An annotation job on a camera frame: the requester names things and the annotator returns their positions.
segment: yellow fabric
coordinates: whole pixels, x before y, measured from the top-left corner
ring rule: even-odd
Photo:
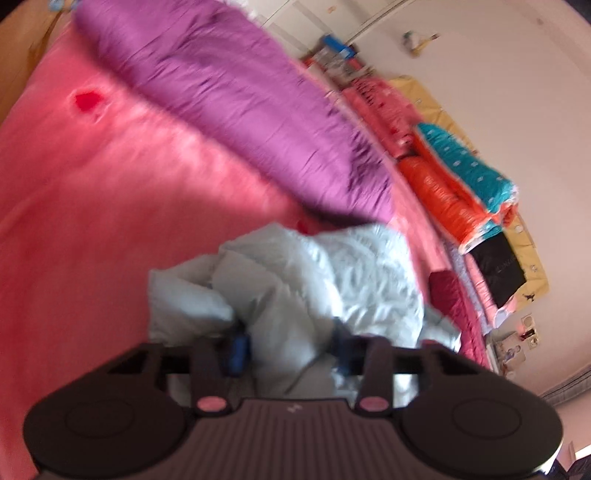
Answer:
[[[470,150],[476,151],[464,131],[417,79],[405,75],[390,80],[390,84],[415,104],[426,122],[445,128],[462,140]],[[517,297],[517,311],[519,311],[528,303],[547,294],[550,291],[550,285],[538,252],[535,249],[534,241],[531,239],[521,217],[518,215],[504,232],[515,251],[521,268],[525,272],[526,282],[515,294]]]

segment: purple blanket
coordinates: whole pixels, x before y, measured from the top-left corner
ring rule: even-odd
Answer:
[[[134,89],[305,206],[349,223],[392,218],[381,155],[237,9],[216,0],[83,0],[75,20]]]

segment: white wardrobe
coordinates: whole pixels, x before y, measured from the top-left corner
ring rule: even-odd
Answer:
[[[334,33],[353,40],[375,21],[413,0],[248,0],[256,18],[294,57]]]

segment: pink bedsheet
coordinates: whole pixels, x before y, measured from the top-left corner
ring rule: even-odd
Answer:
[[[427,291],[428,275],[449,266],[393,175],[393,225]],[[146,338],[150,268],[273,221],[322,228],[239,158],[130,92],[67,30],[0,129],[0,478],[35,474],[21,428],[37,400]]]

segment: maroon pillow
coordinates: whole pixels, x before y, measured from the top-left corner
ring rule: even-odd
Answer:
[[[452,270],[429,276],[431,305],[448,317],[462,332],[460,354],[490,368],[480,323],[462,282]]]

